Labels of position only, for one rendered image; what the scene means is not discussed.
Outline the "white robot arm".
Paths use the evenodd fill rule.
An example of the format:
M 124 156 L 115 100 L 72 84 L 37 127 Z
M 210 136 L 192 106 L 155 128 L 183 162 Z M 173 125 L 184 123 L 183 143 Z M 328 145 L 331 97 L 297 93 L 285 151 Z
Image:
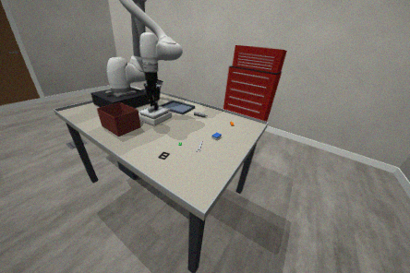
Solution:
M 122 57 L 110 58 L 107 63 L 107 76 L 111 89 L 106 91 L 106 94 L 117 98 L 137 93 L 131 89 L 130 84 L 147 81 L 145 72 L 158 72 L 159 60 L 176 60 L 182 55 L 182 47 L 171 37 L 167 37 L 164 31 L 144 13 L 147 0 L 119 1 L 132 14 L 134 54 L 131 56 L 130 64 Z M 153 33 L 146 32 L 145 26 Z

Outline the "red open box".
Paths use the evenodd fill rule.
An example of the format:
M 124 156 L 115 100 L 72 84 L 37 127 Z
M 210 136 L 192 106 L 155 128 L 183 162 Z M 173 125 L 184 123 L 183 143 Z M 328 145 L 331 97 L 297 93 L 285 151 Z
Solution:
M 139 110 L 121 102 L 97 108 L 101 124 L 117 136 L 140 128 Z

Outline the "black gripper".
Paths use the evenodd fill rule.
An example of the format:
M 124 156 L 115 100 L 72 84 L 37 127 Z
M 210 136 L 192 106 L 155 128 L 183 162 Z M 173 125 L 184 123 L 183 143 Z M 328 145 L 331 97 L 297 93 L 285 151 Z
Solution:
M 147 83 L 144 83 L 144 87 L 146 90 L 147 98 L 150 101 L 150 105 L 154 105 L 154 111 L 158 110 L 158 100 L 160 99 L 160 89 L 161 86 L 158 85 L 157 80 L 157 72 L 155 73 L 147 73 L 145 72 L 145 79 Z

